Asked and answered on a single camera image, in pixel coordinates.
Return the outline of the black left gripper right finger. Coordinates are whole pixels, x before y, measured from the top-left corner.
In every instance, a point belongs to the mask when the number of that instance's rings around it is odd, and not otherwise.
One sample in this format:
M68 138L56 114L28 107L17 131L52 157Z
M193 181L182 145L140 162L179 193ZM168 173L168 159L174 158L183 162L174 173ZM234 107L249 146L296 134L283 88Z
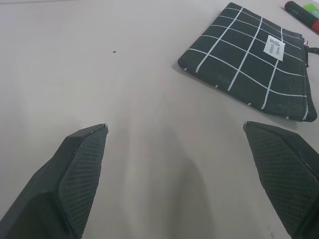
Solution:
M293 239L319 237L319 154L297 133L247 121L260 182Z

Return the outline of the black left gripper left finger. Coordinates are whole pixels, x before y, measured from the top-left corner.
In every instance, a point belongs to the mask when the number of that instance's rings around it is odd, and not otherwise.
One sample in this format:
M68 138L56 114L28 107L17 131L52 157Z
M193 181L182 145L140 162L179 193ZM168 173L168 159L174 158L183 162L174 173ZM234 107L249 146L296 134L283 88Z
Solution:
M108 126L67 136L0 221L2 239L80 239L99 185Z

